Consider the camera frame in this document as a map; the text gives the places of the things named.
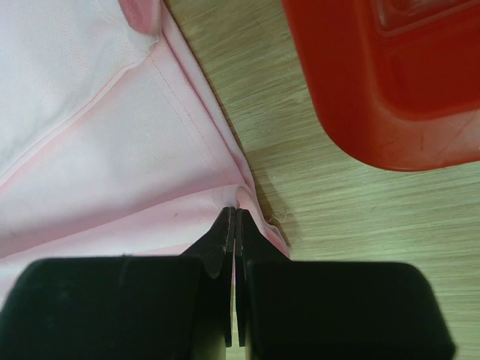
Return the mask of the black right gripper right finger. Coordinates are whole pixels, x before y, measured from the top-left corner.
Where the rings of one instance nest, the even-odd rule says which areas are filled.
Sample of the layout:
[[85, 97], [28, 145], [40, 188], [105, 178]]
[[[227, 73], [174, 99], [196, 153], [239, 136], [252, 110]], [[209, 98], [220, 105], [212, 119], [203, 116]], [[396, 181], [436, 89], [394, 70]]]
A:
[[453, 359], [427, 278], [405, 262], [295, 261], [236, 213], [238, 340], [249, 359]]

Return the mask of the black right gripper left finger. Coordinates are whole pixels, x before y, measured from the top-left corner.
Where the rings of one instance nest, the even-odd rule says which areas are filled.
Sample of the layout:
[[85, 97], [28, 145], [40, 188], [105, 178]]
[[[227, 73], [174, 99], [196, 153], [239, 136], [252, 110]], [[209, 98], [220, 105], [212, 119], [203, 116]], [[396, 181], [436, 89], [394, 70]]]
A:
[[39, 259], [1, 309], [3, 359], [224, 359], [236, 212], [177, 256]]

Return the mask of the pink t-shirt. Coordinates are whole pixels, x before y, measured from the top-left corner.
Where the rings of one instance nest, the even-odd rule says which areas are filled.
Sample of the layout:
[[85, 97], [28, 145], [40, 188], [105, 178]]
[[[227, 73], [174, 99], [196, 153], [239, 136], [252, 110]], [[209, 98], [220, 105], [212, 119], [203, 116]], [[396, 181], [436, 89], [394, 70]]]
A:
[[1, 3], [1, 296], [51, 257], [178, 254], [221, 209], [265, 222], [162, 1]]

